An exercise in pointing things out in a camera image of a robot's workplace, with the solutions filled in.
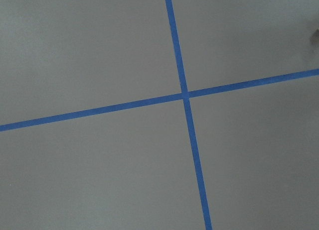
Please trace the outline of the blue tape line lengthwise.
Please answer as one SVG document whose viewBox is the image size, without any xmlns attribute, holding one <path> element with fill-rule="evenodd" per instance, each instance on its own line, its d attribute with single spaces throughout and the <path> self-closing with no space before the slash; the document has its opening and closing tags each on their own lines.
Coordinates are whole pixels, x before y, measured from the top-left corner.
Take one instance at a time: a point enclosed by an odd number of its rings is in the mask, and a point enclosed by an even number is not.
<svg viewBox="0 0 319 230">
<path fill-rule="evenodd" d="M 181 95 L 182 95 L 182 100 L 184 105 L 185 118 L 186 118 L 186 123 L 188 128 L 188 135 L 189 135 L 190 146 L 192 151 L 192 158 L 193 158 L 193 164 L 195 168 L 195 174 L 196 174 L 196 180 L 197 180 L 197 185 L 199 190 L 205 229 L 212 230 L 213 225 L 211 222 L 209 205 L 207 201 L 205 182 L 204 182 L 204 177 L 202 173 L 201 160 L 200 160 L 200 155 L 198 150 L 196 132 L 195 132 L 193 115 L 192 115 L 191 104 L 190 104 L 189 91 L 187 87 L 187 80 L 186 80 L 184 66 L 183 66 L 183 59 L 182 59 L 182 53 L 181 53 L 181 48 L 179 43 L 179 36 L 178 36 L 178 30 L 177 30 L 177 24 L 175 20 L 172 0 L 165 0 L 165 5 L 166 5 L 166 10 L 167 10 L 168 20 L 170 25 L 171 38 L 173 42 L 174 55 L 175 55 L 176 66 L 178 71 L 178 78 L 179 78 Z"/>
</svg>

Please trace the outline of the blue tape line crosswise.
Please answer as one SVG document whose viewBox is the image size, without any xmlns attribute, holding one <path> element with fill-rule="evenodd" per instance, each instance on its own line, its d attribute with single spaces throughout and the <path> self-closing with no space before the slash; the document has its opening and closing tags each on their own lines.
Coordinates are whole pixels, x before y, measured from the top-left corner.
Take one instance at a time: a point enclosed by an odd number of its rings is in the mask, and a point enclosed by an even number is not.
<svg viewBox="0 0 319 230">
<path fill-rule="evenodd" d="M 319 74 L 318 69 L 289 73 L 284 75 L 278 75 L 273 77 L 261 78 L 261 79 L 251 80 L 251 81 L 245 81 L 240 83 L 234 83 L 234 84 L 228 84 L 228 85 L 222 85 L 222 86 L 217 86 L 212 88 L 205 88 L 205 89 L 190 91 L 187 94 L 187 96 L 189 98 L 201 97 L 201 96 L 234 91 L 239 89 L 252 88 L 256 86 L 307 78 L 307 77 L 317 76 L 318 74 Z M 182 97 L 183 97 L 183 94 L 178 93 L 173 95 L 167 95 L 167 96 L 138 100 L 138 101 L 133 101 L 128 103 L 88 109 L 88 110 L 83 110 L 78 112 L 65 113 L 61 115 L 53 115 L 53 116 L 47 116 L 42 118 L 30 119 L 30 120 L 1 125 L 0 130 L 8 131 L 8 130 L 20 129 L 20 128 L 25 128 L 30 126 L 65 121 L 69 119 L 76 119 L 76 118 L 87 117 L 92 115 L 100 115 L 105 113 L 121 111 L 121 110 L 134 109 L 134 108 L 143 107 L 143 106 L 151 106 L 151 105 L 156 105 L 161 103 L 182 100 Z"/>
</svg>

